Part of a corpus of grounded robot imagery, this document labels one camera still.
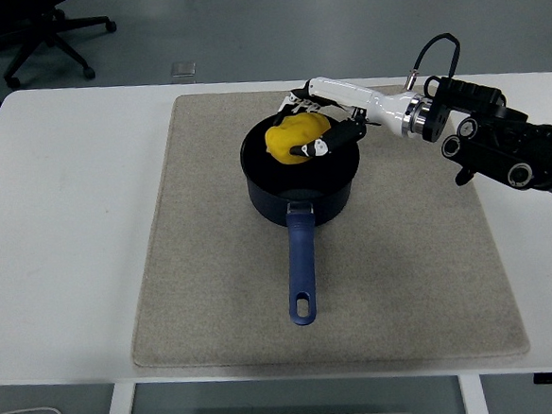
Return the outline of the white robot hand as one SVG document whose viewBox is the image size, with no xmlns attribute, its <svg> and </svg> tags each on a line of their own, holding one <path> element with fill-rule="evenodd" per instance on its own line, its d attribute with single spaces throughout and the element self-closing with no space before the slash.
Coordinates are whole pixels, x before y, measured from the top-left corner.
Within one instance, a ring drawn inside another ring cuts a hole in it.
<svg viewBox="0 0 552 414">
<path fill-rule="evenodd" d="M 411 91 L 384 95 L 337 79 L 312 78 L 284 99 L 265 132 L 265 145 L 279 163 L 301 164 L 362 139 L 367 125 L 414 137 L 422 132 L 422 104 Z"/>
</svg>

